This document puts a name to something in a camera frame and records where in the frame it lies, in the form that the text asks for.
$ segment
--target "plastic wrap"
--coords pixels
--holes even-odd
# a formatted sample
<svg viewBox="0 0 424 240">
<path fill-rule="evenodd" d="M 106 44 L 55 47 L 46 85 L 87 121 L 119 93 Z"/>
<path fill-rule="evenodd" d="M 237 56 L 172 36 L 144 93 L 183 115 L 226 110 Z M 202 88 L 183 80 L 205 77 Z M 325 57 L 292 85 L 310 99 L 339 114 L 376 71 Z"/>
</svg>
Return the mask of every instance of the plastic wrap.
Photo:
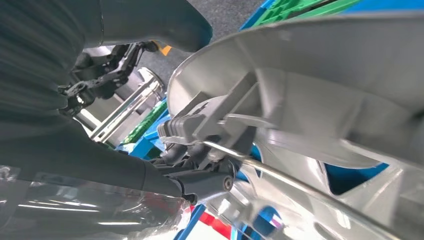
<svg viewBox="0 0 424 240">
<path fill-rule="evenodd" d="M 141 240 L 185 228 L 183 198 L 0 166 L 0 239 Z"/>
</svg>

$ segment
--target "bolt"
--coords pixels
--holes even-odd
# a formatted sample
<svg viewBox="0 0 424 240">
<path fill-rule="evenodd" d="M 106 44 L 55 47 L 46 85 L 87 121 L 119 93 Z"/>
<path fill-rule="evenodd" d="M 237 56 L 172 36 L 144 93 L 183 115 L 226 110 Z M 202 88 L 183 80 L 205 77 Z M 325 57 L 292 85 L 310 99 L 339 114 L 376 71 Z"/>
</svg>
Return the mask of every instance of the bolt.
<svg viewBox="0 0 424 240">
<path fill-rule="evenodd" d="M 224 190 L 229 191 L 233 187 L 233 178 L 228 176 L 224 179 Z"/>
</svg>

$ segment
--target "gray fabric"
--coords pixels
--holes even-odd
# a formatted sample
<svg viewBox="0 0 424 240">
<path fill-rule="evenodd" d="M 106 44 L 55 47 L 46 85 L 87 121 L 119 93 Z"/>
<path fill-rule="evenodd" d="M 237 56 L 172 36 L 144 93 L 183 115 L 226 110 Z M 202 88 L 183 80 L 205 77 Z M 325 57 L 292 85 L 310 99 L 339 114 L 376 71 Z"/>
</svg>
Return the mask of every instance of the gray fabric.
<svg viewBox="0 0 424 240">
<path fill-rule="evenodd" d="M 68 72 L 84 47 L 143 40 L 155 28 L 158 39 L 196 51 L 208 43 L 211 27 L 185 0 L 144 4 L 108 0 L 102 9 L 104 3 L 0 1 L 0 165 L 20 168 L 19 178 L 27 181 L 38 172 L 48 172 L 181 196 L 179 188 L 150 163 L 99 146 L 76 121 L 59 115 L 67 100 L 58 86 L 68 84 Z M 151 14 L 138 14 L 137 8 Z M 103 20 L 103 24 L 118 24 L 113 19 L 122 24 L 121 32 L 114 32 L 116 26 L 102 25 Z M 134 21 L 156 26 L 128 32 L 123 24 Z"/>
</svg>

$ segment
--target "green panel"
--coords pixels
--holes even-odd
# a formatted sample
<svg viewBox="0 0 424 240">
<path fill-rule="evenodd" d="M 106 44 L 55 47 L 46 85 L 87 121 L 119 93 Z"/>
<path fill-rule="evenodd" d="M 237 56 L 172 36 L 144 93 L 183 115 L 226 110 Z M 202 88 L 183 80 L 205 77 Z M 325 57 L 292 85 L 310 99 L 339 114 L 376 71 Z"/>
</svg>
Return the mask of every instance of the green panel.
<svg viewBox="0 0 424 240">
<path fill-rule="evenodd" d="M 167 101 L 154 107 L 151 112 L 141 121 L 122 141 L 121 144 L 136 143 L 145 134 L 147 129 L 159 118 L 159 116 L 167 109 Z"/>
<path fill-rule="evenodd" d="M 314 10 L 308 11 L 304 14 L 297 16 L 296 18 L 309 18 L 309 17 L 317 17 L 323 15 L 331 15 L 338 14 L 343 12 L 350 6 L 358 3 L 360 0 L 337 0 L 330 4 L 324 5 L 322 7 L 316 8 Z"/>
<path fill-rule="evenodd" d="M 253 26 L 275 23 L 290 18 L 336 14 L 360 0 L 276 0 Z"/>
</svg>

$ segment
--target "blue metal bar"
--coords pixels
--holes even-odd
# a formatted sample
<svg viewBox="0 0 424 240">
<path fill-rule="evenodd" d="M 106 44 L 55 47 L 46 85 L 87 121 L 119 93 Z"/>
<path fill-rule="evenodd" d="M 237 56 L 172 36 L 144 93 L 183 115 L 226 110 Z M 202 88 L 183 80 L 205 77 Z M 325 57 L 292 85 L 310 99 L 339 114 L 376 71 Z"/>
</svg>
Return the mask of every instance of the blue metal bar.
<svg viewBox="0 0 424 240">
<path fill-rule="evenodd" d="M 186 240 L 186 238 L 189 236 L 195 225 L 198 223 L 200 217 L 205 212 L 206 207 L 204 205 L 198 205 L 191 213 L 190 222 L 188 223 L 188 226 L 181 230 L 174 238 L 174 240 Z"/>
</svg>

